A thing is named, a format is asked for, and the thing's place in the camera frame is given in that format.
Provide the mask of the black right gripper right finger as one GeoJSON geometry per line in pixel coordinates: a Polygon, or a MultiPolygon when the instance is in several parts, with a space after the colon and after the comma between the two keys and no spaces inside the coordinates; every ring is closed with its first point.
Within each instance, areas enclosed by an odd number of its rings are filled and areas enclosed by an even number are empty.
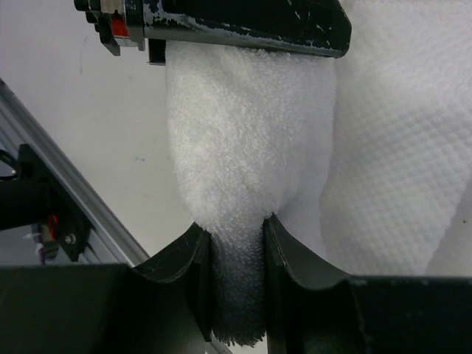
{"type": "Polygon", "coordinates": [[[270,353],[348,353],[347,275],[304,246],[276,215],[263,224],[270,353]]]}

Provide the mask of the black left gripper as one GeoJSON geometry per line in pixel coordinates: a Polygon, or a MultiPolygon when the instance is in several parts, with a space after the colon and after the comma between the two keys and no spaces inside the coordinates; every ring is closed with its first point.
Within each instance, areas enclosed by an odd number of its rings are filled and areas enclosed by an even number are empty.
{"type": "Polygon", "coordinates": [[[123,47],[136,47],[148,51],[149,64],[165,65],[166,42],[145,37],[143,1],[74,0],[74,7],[94,25],[100,43],[112,55],[121,55],[123,47]]]}

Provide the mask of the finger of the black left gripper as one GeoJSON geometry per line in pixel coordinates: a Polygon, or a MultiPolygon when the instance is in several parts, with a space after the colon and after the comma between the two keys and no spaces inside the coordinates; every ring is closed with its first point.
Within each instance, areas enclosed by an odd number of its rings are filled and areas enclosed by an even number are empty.
{"type": "Polygon", "coordinates": [[[149,39],[323,58],[345,56],[352,33],[339,1],[144,1],[143,16],[149,39]]]}

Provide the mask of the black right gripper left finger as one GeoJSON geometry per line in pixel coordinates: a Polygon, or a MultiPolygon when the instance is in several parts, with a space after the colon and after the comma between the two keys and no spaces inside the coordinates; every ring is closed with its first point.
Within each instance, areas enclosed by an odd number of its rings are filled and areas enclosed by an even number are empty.
{"type": "Polygon", "coordinates": [[[199,225],[189,229],[134,270],[164,288],[183,284],[183,294],[205,341],[211,340],[211,237],[199,225]]]}

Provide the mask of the white towel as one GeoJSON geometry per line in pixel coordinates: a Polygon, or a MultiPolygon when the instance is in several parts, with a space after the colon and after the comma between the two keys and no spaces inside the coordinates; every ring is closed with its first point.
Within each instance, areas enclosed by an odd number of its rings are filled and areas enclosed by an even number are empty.
{"type": "Polygon", "coordinates": [[[471,3],[344,1],[342,58],[170,41],[182,200],[212,236],[212,332],[266,333],[263,221],[354,274],[470,275],[471,3]]]}

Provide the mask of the aluminium mounting rail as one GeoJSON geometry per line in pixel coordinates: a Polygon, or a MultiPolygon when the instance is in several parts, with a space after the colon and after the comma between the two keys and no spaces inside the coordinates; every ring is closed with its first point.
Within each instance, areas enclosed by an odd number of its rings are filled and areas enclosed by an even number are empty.
{"type": "Polygon", "coordinates": [[[210,237],[149,256],[1,86],[1,228],[41,225],[69,258],[1,269],[3,353],[226,353],[211,334],[210,237]]]}

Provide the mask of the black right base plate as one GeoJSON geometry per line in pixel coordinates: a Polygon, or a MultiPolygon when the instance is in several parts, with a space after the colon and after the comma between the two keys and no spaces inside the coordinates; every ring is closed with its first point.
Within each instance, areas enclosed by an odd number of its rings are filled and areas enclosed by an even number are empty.
{"type": "Polygon", "coordinates": [[[77,262],[87,246],[91,222],[74,201],[72,193],[30,145],[19,146],[18,163],[19,179],[32,182],[44,191],[46,225],[52,239],[59,243],[72,262],[77,262]]]}

